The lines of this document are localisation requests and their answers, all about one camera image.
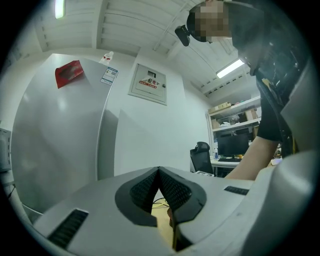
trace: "computer monitor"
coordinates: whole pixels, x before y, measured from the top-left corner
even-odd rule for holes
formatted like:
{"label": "computer monitor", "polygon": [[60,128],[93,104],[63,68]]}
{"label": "computer monitor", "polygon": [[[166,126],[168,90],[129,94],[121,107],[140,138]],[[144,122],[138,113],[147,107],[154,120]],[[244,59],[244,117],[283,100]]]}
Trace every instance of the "computer monitor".
{"label": "computer monitor", "polygon": [[244,155],[249,148],[247,134],[218,138],[217,142],[218,154],[223,156]]}

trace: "black sleeve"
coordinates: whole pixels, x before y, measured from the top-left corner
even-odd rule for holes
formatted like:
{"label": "black sleeve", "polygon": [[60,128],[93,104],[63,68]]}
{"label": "black sleeve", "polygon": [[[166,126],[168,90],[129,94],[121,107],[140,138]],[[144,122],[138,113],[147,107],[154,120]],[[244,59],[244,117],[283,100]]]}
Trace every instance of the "black sleeve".
{"label": "black sleeve", "polygon": [[261,121],[257,136],[266,140],[281,142],[281,134],[276,114],[268,100],[261,94]]}

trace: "fluorescent light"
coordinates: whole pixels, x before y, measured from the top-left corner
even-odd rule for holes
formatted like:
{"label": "fluorescent light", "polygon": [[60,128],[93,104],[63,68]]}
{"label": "fluorescent light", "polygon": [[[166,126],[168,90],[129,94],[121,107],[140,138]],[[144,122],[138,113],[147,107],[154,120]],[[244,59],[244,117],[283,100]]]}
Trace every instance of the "fluorescent light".
{"label": "fluorescent light", "polygon": [[65,0],[55,0],[54,13],[56,19],[60,19],[65,15]]}
{"label": "fluorescent light", "polygon": [[225,69],[218,72],[216,75],[218,78],[223,78],[225,75],[229,74],[230,72],[234,71],[235,69],[239,68],[244,63],[241,59],[238,59],[236,62],[232,63],[231,65],[227,66]]}

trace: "cardboard box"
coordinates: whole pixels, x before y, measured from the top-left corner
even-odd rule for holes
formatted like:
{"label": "cardboard box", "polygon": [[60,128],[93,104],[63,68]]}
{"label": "cardboard box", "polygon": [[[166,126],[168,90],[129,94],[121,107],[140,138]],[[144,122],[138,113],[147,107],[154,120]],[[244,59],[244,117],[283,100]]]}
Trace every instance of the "cardboard box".
{"label": "cardboard box", "polygon": [[258,129],[259,129],[259,126],[255,126],[253,127],[253,130],[252,130],[252,133],[253,133],[253,139],[255,139],[258,135]]}
{"label": "cardboard box", "polygon": [[254,109],[247,110],[245,112],[245,116],[246,116],[247,121],[254,120],[254,119],[258,118],[258,115]]}
{"label": "cardboard box", "polygon": [[217,122],[216,119],[212,119],[211,120],[211,126],[212,126],[212,129],[217,129],[220,127],[219,123]]}
{"label": "cardboard box", "polygon": [[231,104],[230,102],[225,102],[225,103],[222,103],[218,106],[215,106],[215,107],[212,107],[210,109],[208,109],[208,113],[209,114],[212,114],[214,112],[217,112],[217,111],[220,111],[220,110],[223,110],[223,109],[226,109],[226,108],[230,108],[231,107]]}

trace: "bottle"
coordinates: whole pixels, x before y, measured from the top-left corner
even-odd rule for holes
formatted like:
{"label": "bottle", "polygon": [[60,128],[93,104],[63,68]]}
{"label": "bottle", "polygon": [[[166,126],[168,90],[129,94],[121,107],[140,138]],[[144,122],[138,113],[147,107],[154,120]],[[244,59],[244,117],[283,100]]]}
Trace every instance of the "bottle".
{"label": "bottle", "polygon": [[109,66],[110,61],[112,61],[112,57],[114,56],[114,52],[110,51],[109,53],[106,53],[102,59],[99,61],[99,63],[104,64],[106,66]]}
{"label": "bottle", "polygon": [[214,148],[214,159],[218,159],[218,149]]}

